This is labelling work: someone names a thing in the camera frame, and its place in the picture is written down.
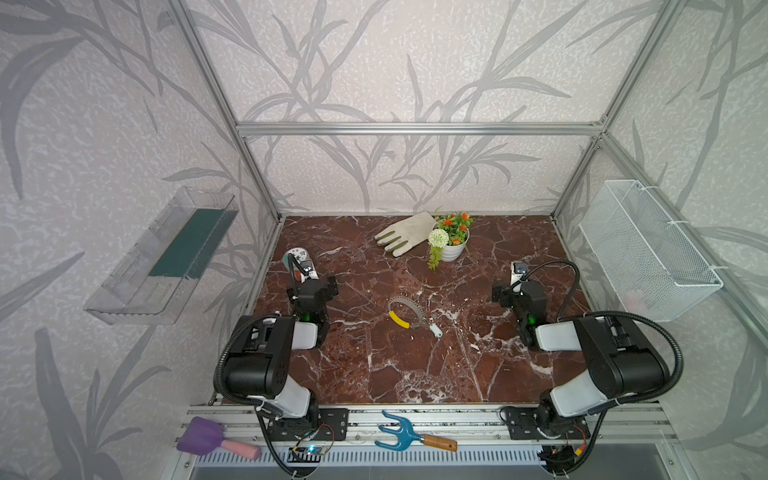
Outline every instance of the white glove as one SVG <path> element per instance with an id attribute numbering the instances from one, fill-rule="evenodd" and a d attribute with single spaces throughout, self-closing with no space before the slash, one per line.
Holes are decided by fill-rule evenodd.
<path id="1" fill-rule="evenodd" d="M 392 252 L 392 255 L 399 257 L 426 240 L 429 232 L 434 228 L 435 219 L 432 218 L 432 215 L 421 212 L 413 217 L 393 223 L 378 232 L 373 238 L 379 245 L 384 246 L 385 251 Z"/>

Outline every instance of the white flower pot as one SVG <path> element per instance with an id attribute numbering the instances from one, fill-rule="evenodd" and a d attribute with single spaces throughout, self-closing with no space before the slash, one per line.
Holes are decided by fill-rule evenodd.
<path id="1" fill-rule="evenodd" d="M 442 248 L 442 262 L 452 262 L 456 260 L 459 255 L 462 254 L 464 248 L 469 242 L 469 232 L 467 232 L 467 239 L 461 245 L 446 245 Z"/>

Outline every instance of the vent grille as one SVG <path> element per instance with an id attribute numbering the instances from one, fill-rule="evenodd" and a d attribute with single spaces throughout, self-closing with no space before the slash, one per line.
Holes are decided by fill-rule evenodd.
<path id="1" fill-rule="evenodd" d="M 290 461 L 287 447 L 276 447 L 278 455 L 287 465 Z M 338 446 L 320 458 L 318 455 L 299 455 L 302 460 L 320 460 L 330 467 L 352 466 L 417 466 L 417 465 L 542 465 L 537 445 L 467 445 L 456 453 L 422 445 L 413 445 L 404 452 L 393 452 L 374 445 Z M 261 458 L 249 460 L 224 449 L 213 450 L 195 462 L 196 467 L 272 467 L 272 455 L 263 447 Z"/>

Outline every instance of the black mounting plate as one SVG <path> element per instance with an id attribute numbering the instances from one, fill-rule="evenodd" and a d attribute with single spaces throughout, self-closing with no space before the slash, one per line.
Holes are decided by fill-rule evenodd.
<path id="1" fill-rule="evenodd" d="M 333 429 L 333 434 L 326 427 L 323 427 L 317 432 L 314 439 L 330 440 L 335 438 L 337 442 L 346 440 L 346 428 L 349 423 L 348 409 L 320 409 L 319 422 L 320 424 L 327 423 Z M 273 442 L 296 441 L 296 436 L 285 429 L 282 424 L 282 422 L 270 422 L 267 429 L 267 435 L 270 436 L 270 439 Z"/>
<path id="2" fill-rule="evenodd" d="M 507 425 L 511 440 L 552 440 L 542 435 L 536 428 L 535 412 L 536 408 L 502 407 L 501 418 L 504 424 Z M 589 439 L 589 426 L 584 421 L 584 417 L 574 417 L 573 425 L 577 425 L 579 429 L 584 430 L 584 435 Z M 572 426 L 568 429 L 568 438 L 572 441 L 577 441 L 584 438 L 584 436 L 578 429 Z"/>

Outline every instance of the red wire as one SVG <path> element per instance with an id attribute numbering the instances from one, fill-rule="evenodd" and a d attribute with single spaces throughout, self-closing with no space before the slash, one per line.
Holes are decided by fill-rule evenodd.
<path id="1" fill-rule="evenodd" d="M 581 432 L 581 436 L 584 437 L 584 443 L 581 445 L 582 447 L 587 445 L 587 434 L 584 433 L 584 430 L 578 428 L 576 425 L 574 425 L 574 428 L 577 429 L 579 432 Z"/>
<path id="2" fill-rule="evenodd" d="M 320 426 L 320 427 L 319 427 L 317 430 L 319 431 L 319 430 L 320 430 L 322 427 L 324 427 L 324 426 L 325 426 L 325 427 L 328 427 L 328 430 L 330 430 L 330 431 L 331 431 L 331 435 L 332 435 L 332 438 L 331 438 L 331 446 L 330 446 L 330 447 L 328 447 L 328 450 L 326 451 L 326 453 L 328 453 L 328 452 L 330 452 L 330 451 L 331 451 L 331 449 L 333 448 L 333 444 L 334 444 L 334 443 L 336 443 L 336 432 L 334 432 L 334 431 L 333 431 L 333 429 L 331 428 L 331 425 L 328 425 L 327 423 L 323 423 L 323 424 L 322 424 L 322 425 L 321 425 L 321 426 Z"/>

